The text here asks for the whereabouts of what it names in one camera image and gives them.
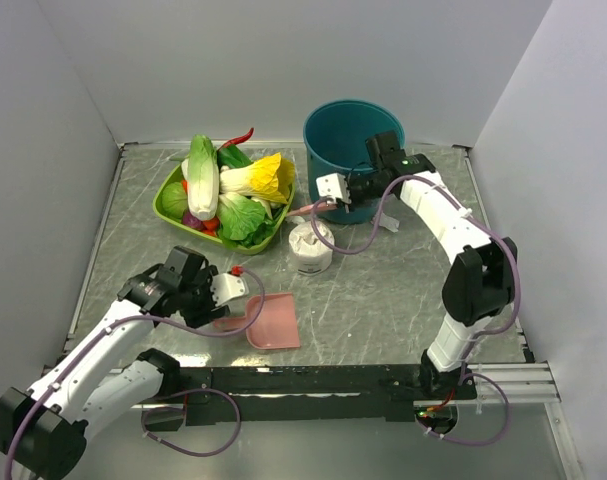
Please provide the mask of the pink hand brush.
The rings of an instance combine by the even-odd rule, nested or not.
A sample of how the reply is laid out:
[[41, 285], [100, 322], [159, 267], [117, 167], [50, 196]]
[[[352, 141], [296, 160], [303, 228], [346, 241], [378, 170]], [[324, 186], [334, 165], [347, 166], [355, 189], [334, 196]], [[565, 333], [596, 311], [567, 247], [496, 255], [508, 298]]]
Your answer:
[[337, 208], [337, 205], [333, 202], [328, 202], [328, 201], [322, 201], [319, 205], [315, 205], [315, 204], [310, 204], [310, 205], [306, 205], [297, 209], [293, 209], [290, 210], [286, 216], [287, 217], [293, 217], [293, 216], [307, 216], [310, 215], [312, 210], [315, 209], [317, 213], [319, 212], [326, 212], [326, 211], [332, 211], [335, 210]]

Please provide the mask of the pink dustpan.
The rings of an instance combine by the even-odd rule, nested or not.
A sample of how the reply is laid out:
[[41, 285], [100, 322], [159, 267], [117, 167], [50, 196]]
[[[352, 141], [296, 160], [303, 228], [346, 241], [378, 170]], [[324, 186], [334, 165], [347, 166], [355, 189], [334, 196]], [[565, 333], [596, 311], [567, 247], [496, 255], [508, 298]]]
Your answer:
[[[245, 305], [243, 316], [218, 319], [214, 322], [214, 327], [219, 331], [244, 327], [253, 318], [259, 304], [259, 295], [251, 297]], [[299, 348], [301, 341], [294, 295], [291, 292], [267, 294], [260, 315], [244, 333], [249, 344], [256, 349]]]

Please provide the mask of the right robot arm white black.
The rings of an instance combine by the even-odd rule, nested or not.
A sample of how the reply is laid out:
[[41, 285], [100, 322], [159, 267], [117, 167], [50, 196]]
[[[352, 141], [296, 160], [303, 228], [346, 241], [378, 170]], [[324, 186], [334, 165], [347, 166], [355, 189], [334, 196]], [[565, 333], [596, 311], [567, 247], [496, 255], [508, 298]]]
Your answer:
[[351, 205], [395, 195], [420, 217], [450, 262], [442, 287], [445, 317], [422, 354], [418, 376], [427, 396], [442, 398], [462, 383], [476, 342], [509, 328], [490, 323], [507, 307], [520, 305], [517, 247], [477, 221], [433, 163], [423, 154], [407, 155], [395, 132], [376, 134], [365, 144], [374, 170], [348, 177]]

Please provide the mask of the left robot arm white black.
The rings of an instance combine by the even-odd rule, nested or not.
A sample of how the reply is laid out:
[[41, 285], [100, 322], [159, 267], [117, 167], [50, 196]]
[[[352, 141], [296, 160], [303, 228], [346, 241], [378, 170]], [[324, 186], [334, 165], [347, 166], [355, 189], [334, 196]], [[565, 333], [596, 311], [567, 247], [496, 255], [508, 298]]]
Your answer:
[[130, 407], [167, 402], [181, 387], [177, 360], [148, 349], [115, 377], [116, 362], [156, 327], [205, 335], [205, 325], [243, 297], [244, 270], [220, 272], [185, 247], [130, 277], [103, 318], [55, 367], [25, 390], [0, 398], [0, 451], [6, 479], [63, 479], [91, 437]]

